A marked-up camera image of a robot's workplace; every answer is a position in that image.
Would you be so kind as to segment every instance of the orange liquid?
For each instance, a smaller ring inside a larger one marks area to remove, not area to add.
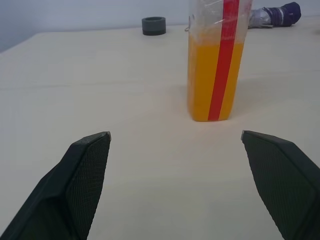
[[[219,121],[228,119],[232,110],[244,43],[234,43]],[[207,122],[215,85],[219,43],[201,41],[189,35],[188,109],[195,121]]]

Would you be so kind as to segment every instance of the orange juice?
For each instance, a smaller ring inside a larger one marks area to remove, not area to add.
[[[219,77],[217,66],[220,44],[218,42],[197,41],[189,34],[188,109],[195,121],[207,122],[228,119],[236,92],[243,48],[243,42],[233,44],[229,71],[223,69],[223,71],[228,71],[225,86],[217,86],[215,81]],[[213,106],[214,88],[219,88],[217,91],[220,95],[220,103],[215,106]],[[210,118],[210,112],[216,112],[213,118]]]
[[[195,121],[226,120],[231,113],[251,4],[191,0],[187,97]]]

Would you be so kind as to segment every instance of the bottle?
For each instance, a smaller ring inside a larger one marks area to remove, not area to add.
[[[252,0],[190,0],[188,110],[195,121],[228,119]]]

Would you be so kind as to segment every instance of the white wall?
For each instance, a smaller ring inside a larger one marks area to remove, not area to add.
[[[0,0],[0,52],[37,32],[33,0]]]
[[[280,7],[290,1],[253,0],[253,7]],[[303,15],[320,14],[320,0],[297,2]],[[41,7],[42,31],[136,27],[149,16],[166,17],[168,24],[186,24],[189,14],[189,0],[47,0]]]
[[[253,0],[254,8],[291,0]],[[141,19],[164,16],[186,24],[189,0],[0,0],[0,52],[37,32],[138,27]],[[303,16],[319,15],[320,0],[297,0]]]

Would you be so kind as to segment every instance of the textured grip pad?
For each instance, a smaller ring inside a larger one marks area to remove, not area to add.
[[[253,179],[285,240],[319,239],[320,169],[292,142],[244,131]]]
[[[34,188],[0,240],[86,240],[103,188],[111,135],[73,143]]]

